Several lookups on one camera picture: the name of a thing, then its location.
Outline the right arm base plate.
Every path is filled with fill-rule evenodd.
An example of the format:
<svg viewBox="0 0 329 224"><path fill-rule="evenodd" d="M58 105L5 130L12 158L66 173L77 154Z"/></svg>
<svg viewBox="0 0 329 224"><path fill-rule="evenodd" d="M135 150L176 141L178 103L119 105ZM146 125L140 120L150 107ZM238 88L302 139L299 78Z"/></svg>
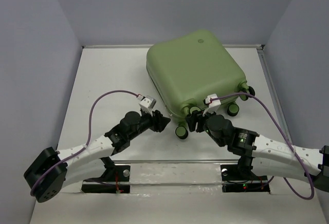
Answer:
<svg viewBox="0 0 329 224"><path fill-rule="evenodd" d="M243 176L236 164L221 165L223 193L270 193L267 176Z"/></svg>

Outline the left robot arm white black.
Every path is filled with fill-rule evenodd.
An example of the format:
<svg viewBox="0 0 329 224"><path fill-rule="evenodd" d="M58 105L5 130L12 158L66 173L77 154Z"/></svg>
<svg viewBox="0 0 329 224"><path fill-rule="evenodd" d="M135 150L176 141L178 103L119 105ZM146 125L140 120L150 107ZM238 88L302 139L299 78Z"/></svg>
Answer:
<svg viewBox="0 0 329 224"><path fill-rule="evenodd" d="M61 189L85 179L100 177L109 180L114 174L111 156L127 149L130 142L147 130L163 132L170 123L160 111L130 111L110 131L94 141L69 149L42 150L24 173L24 179L38 203L52 199ZM100 160L95 173L87 173L85 165Z"/></svg>

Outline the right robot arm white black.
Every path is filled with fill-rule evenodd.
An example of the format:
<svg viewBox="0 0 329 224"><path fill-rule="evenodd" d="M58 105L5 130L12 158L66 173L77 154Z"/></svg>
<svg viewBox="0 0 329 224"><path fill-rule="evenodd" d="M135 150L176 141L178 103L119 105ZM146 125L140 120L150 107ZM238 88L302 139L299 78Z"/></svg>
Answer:
<svg viewBox="0 0 329 224"><path fill-rule="evenodd" d="M219 146L239 156L237 174L275 176L312 183L314 188L328 191L328 146L312 149L288 146L257 132L233 126L230 120L215 113L204 115L194 111L186 117L191 132L206 134Z"/></svg>

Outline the green suitcase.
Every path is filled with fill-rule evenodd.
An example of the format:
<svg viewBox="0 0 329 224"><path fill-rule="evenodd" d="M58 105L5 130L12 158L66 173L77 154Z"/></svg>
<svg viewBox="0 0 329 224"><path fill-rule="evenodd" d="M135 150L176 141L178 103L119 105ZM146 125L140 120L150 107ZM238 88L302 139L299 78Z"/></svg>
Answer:
<svg viewBox="0 0 329 224"><path fill-rule="evenodd" d="M177 124L175 135L188 137L186 116L204 111L208 97L220 97L229 116L240 110L237 98L254 95L241 67L209 30L200 29L149 48L146 70L164 106Z"/></svg>

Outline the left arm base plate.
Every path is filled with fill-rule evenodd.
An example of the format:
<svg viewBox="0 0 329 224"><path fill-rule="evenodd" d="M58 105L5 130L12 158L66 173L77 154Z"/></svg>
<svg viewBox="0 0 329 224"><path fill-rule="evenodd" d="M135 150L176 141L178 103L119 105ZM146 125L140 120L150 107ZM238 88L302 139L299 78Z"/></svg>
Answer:
<svg viewBox="0 0 329 224"><path fill-rule="evenodd" d="M106 169L100 177L84 180L81 191L95 194L129 194L130 171L131 166L127 164L116 165L111 170Z"/></svg>

